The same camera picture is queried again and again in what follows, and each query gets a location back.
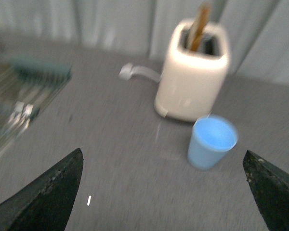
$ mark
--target gray tablecloth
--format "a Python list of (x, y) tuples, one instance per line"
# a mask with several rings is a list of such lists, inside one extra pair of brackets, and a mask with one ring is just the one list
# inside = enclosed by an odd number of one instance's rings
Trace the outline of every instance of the gray tablecloth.
[(213, 108), (237, 128), (235, 148), (213, 169), (192, 167), (191, 123), (160, 117), (158, 86), (118, 79), (146, 58), (6, 36), (6, 55), (73, 65), (73, 78), (0, 158), (0, 202), (74, 149), (84, 169), (67, 231), (266, 230), (244, 174), (247, 149), (289, 173), (289, 87), (228, 77)]

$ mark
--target wire rack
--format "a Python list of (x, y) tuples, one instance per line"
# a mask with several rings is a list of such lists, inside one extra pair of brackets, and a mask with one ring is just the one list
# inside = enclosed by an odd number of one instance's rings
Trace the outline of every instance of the wire rack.
[(0, 150), (23, 133), (70, 79), (70, 71), (0, 63)]

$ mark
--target toaster power cord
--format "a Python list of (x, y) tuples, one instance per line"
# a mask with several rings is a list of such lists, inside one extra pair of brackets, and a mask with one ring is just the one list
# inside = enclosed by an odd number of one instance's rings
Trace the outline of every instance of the toaster power cord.
[(119, 78), (129, 80), (134, 75), (145, 76), (154, 82), (160, 82), (160, 74), (145, 66), (133, 66), (132, 63), (125, 64), (120, 73)]

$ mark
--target curtain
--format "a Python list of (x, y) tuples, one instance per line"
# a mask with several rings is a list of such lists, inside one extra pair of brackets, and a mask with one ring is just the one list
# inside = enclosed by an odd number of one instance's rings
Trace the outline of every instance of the curtain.
[[(163, 60), (203, 0), (0, 0), (0, 31)], [(229, 36), (230, 74), (289, 85), (289, 0), (211, 0)]]

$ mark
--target blue plastic cup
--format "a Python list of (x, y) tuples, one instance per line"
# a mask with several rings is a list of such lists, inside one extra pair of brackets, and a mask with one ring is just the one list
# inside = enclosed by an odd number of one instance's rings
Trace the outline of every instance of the blue plastic cup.
[(208, 170), (235, 146), (237, 139), (236, 128), (225, 118), (217, 115), (201, 117), (193, 126), (188, 160), (191, 165)]

